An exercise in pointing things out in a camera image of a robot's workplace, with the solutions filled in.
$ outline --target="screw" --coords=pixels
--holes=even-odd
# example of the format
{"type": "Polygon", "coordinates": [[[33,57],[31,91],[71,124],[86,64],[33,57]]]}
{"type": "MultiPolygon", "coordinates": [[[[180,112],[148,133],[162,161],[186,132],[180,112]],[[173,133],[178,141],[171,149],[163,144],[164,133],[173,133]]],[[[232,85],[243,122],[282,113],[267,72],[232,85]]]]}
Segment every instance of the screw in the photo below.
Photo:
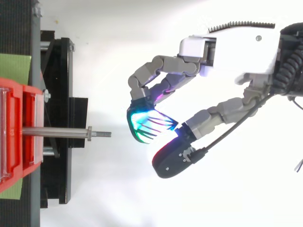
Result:
{"type": "Polygon", "coordinates": [[[37,2],[33,7],[33,15],[38,18],[42,17],[42,10],[39,2],[37,2]]]}
{"type": "Polygon", "coordinates": [[[70,44],[70,51],[75,52],[75,44],[70,44]]]}
{"type": "Polygon", "coordinates": [[[262,36],[258,35],[258,36],[256,37],[256,40],[257,40],[258,42],[261,41],[261,40],[262,40],[262,36]]]}
{"type": "Polygon", "coordinates": [[[112,137],[112,133],[109,131],[97,131],[96,136],[97,137],[112,137]]]}

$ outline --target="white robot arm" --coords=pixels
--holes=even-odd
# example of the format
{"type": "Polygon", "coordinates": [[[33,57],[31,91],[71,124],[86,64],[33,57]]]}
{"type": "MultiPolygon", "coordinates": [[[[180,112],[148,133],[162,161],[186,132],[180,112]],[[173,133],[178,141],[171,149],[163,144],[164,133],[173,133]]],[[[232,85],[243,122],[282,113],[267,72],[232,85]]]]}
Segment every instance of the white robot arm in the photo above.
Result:
{"type": "Polygon", "coordinates": [[[235,128],[245,118],[255,115],[258,108],[273,95],[290,96],[298,90],[298,86],[296,89],[291,87],[303,66],[300,33],[284,37],[281,34],[274,24],[230,22],[209,29],[206,35],[183,39],[177,56],[156,56],[129,78],[132,103],[127,119],[133,136],[140,142],[149,143],[163,130],[175,130],[178,134],[153,159],[153,166],[160,177],[172,177],[200,160],[212,146],[196,151],[190,144],[211,133],[215,126],[237,123],[235,128]],[[284,68],[280,65],[282,40],[286,40],[282,57],[284,68]],[[298,59],[293,63],[290,59],[295,50],[298,59]],[[178,123],[156,111],[156,104],[197,74],[205,76],[212,70],[241,72],[234,79],[239,85],[249,82],[243,97],[201,110],[182,127],[175,129],[178,123]],[[166,77],[161,83],[148,88],[148,83],[161,72],[167,73],[166,77]]]}

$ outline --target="black metal bracket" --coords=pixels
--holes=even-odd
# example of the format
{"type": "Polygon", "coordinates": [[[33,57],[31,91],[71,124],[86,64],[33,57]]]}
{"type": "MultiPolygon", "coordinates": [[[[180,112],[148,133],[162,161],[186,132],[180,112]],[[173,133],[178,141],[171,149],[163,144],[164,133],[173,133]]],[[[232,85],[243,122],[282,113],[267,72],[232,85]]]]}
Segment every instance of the black metal bracket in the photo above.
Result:
{"type": "MultiPolygon", "coordinates": [[[[86,128],[87,98],[72,97],[72,48],[69,38],[54,39],[54,32],[42,31],[41,41],[49,42],[41,52],[41,70],[51,98],[45,104],[45,125],[86,128]]],[[[55,147],[58,155],[44,156],[41,164],[41,208],[48,199],[67,204],[71,199],[71,149],[83,148],[84,139],[44,138],[44,145],[55,147]]]]}

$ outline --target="black cable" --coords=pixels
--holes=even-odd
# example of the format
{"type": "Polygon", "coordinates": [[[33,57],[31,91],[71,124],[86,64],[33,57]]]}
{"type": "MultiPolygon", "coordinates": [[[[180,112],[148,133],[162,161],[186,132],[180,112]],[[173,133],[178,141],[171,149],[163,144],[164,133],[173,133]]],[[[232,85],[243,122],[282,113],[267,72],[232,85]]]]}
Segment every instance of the black cable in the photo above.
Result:
{"type": "Polygon", "coordinates": [[[301,107],[295,100],[292,100],[292,102],[293,102],[297,107],[299,107],[301,110],[303,110],[303,107],[301,107]]]}
{"type": "Polygon", "coordinates": [[[270,94],[260,100],[258,103],[256,103],[247,114],[244,115],[237,123],[235,123],[229,130],[227,130],[225,133],[223,133],[219,138],[217,138],[214,142],[212,142],[210,145],[206,147],[206,150],[209,150],[213,148],[215,145],[217,145],[221,140],[223,140],[225,137],[227,137],[229,134],[231,134],[236,128],[238,128],[243,122],[245,122],[256,110],[260,108],[265,102],[267,102],[271,97],[273,97],[275,94],[270,94]]]}
{"type": "Polygon", "coordinates": [[[300,165],[299,165],[299,168],[297,169],[297,173],[300,171],[302,165],[303,165],[303,160],[301,161],[301,163],[300,163],[300,165]]]}
{"type": "MultiPolygon", "coordinates": [[[[303,107],[301,107],[296,101],[295,101],[295,97],[290,98],[289,100],[291,100],[297,107],[299,107],[301,110],[303,110],[303,107]]],[[[300,171],[301,167],[303,166],[303,160],[300,162],[300,165],[297,169],[297,173],[300,171]]]]}

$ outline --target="white wall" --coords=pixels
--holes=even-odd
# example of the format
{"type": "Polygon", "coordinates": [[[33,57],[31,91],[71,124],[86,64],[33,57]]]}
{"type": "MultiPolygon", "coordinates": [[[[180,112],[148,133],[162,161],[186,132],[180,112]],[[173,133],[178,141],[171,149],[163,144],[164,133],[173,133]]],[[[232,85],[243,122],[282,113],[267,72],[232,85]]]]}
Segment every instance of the white wall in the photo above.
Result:
{"type": "MultiPolygon", "coordinates": [[[[293,171],[303,158],[303,112],[286,98],[270,100],[203,160],[166,180],[151,166],[163,143],[136,142],[126,122],[127,80],[138,67],[159,54],[174,56],[182,38],[204,33],[208,26],[253,20],[274,22],[280,29],[303,22],[300,1],[41,3],[42,29],[76,45],[74,96],[89,98],[88,125],[113,133],[73,151],[72,199],[67,205],[49,201],[41,210],[42,227],[303,226],[303,176],[293,171]]],[[[183,122],[200,109],[242,95],[243,87],[229,75],[195,81],[159,107],[183,122]]],[[[218,127],[195,147],[229,127],[218,127]]]]}

